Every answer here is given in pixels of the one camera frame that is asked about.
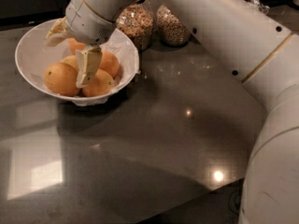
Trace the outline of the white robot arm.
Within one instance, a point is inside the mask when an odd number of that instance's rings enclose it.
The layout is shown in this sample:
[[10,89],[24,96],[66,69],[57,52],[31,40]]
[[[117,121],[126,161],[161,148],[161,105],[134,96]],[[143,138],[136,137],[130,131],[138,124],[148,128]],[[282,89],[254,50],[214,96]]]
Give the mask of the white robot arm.
[[[71,0],[45,42],[86,44],[78,85],[95,75],[98,46],[136,0]],[[203,47],[268,111],[249,158],[238,224],[299,224],[299,36],[244,0],[163,0]]]

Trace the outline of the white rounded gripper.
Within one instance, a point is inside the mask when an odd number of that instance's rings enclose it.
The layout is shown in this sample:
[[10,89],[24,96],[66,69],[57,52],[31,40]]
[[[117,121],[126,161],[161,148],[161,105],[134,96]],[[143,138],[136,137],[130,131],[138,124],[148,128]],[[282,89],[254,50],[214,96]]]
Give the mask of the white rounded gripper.
[[[97,15],[84,0],[71,0],[65,17],[56,20],[50,27],[45,45],[55,47],[72,36],[79,42],[98,45],[105,43],[115,30],[115,25]],[[78,76],[76,86],[84,88],[94,79],[102,50],[99,46],[87,46],[76,51]]]

